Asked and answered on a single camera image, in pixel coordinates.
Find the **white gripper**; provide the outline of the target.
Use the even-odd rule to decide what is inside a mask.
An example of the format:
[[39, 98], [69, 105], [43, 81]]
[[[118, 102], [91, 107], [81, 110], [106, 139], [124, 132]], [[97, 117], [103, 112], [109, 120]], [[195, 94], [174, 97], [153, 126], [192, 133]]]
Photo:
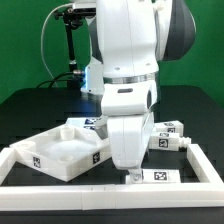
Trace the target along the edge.
[[117, 169], [130, 170], [130, 181], [143, 180], [141, 164], [154, 127], [154, 114], [109, 117], [107, 131], [112, 160]]

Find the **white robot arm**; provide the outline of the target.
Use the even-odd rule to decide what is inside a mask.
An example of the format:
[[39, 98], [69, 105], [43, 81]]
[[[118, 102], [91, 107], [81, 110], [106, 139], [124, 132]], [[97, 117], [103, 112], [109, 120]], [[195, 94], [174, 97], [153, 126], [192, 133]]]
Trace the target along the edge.
[[73, 0], [94, 9], [102, 57], [106, 118], [112, 160], [132, 183], [143, 181], [141, 164], [154, 126], [160, 61], [178, 60], [192, 47], [196, 26], [185, 0]]

